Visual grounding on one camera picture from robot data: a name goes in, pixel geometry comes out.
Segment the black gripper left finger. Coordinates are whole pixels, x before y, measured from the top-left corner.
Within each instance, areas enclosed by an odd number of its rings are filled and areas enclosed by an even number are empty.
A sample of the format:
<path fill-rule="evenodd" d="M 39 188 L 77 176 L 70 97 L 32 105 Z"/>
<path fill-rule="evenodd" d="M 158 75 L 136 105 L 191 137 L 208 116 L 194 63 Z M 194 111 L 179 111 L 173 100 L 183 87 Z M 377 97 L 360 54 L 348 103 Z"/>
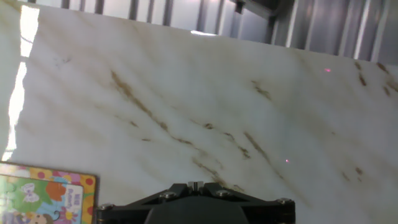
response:
<path fill-rule="evenodd" d="M 195 182 L 173 184 L 170 188 L 142 198 L 127 205 L 104 203 L 96 208 L 97 224 L 105 223 L 144 223 L 149 212 L 158 205 L 190 196 L 195 190 Z"/>

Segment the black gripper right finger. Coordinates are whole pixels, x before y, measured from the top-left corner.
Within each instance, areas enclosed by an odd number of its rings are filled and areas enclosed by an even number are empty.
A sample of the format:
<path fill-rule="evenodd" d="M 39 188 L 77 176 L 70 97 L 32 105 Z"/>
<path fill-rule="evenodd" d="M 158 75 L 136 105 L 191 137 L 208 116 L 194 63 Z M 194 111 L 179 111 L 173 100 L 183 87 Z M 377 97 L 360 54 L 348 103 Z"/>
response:
<path fill-rule="evenodd" d="M 199 208 L 223 223 L 295 223 L 295 202 L 289 198 L 262 200 L 217 182 L 197 182 Z"/>

